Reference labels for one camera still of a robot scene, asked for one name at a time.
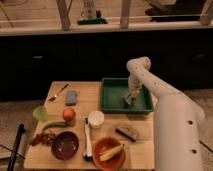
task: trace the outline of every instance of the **maroon bowl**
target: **maroon bowl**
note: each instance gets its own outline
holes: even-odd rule
[[[79,147],[77,135],[70,131],[65,131],[55,138],[52,144],[52,153],[57,159],[68,160],[71,158]]]
[[[113,171],[120,168],[125,160],[125,152],[122,150],[120,153],[116,154],[113,158],[107,161],[100,161],[100,155],[117,145],[120,142],[113,137],[104,137],[98,140],[93,146],[93,162],[101,170]]]

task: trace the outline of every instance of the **small cup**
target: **small cup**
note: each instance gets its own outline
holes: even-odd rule
[[[93,111],[88,116],[88,122],[92,128],[100,128],[104,122],[104,114],[101,111]]]

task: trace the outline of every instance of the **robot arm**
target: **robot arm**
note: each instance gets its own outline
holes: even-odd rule
[[[157,97],[154,110],[155,168],[157,171],[202,171],[197,124],[205,115],[200,106],[181,91],[148,71],[149,58],[127,63],[129,97],[143,84]]]

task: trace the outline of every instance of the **green tray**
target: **green tray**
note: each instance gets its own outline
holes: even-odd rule
[[[128,105],[124,101],[124,95],[127,92],[127,78],[104,78],[101,85],[100,109],[104,113],[127,114],[148,114],[153,111],[150,92],[144,86],[132,105]]]

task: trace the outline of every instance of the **wooden tabletop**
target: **wooden tabletop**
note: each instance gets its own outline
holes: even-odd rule
[[[30,146],[24,162],[25,169],[95,169],[92,162],[86,162],[82,158],[85,149],[84,121],[88,114],[94,110],[99,110],[100,82],[53,82],[47,99],[53,96],[66,83],[69,86],[61,92],[59,97],[49,102],[46,100],[44,106],[48,112],[48,121],[38,122],[35,133],[40,133],[42,127],[48,122],[63,121],[62,112],[65,106],[65,94],[67,90],[75,90],[77,94],[77,104],[73,106],[76,111],[76,122],[73,127],[51,128],[58,134],[63,131],[72,131],[79,138],[79,149],[77,153],[67,161],[56,159],[51,148],[44,145]],[[132,143],[125,137],[115,132],[115,125],[125,122],[132,125],[139,131],[139,138]],[[148,115],[134,114],[105,114],[105,121],[101,128],[91,128],[92,144],[105,136],[113,136],[125,144],[126,159],[122,168],[124,169],[153,169],[154,168],[154,144],[153,144],[153,117]]]

